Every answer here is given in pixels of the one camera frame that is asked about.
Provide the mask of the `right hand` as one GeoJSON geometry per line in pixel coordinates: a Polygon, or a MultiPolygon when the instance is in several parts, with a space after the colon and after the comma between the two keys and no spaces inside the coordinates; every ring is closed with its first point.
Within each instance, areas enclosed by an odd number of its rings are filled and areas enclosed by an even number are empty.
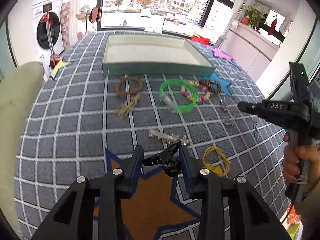
{"type": "Polygon", "coordinates": [[[316,146],[298,146],[295,150],[291,144],[284,148],[283,176],[292,182],[300,174],[298,163],[300,160],[310,161],[310,171],[308,175],[308,184],[312,186],[319,182],[319,150],[316,146]]]}

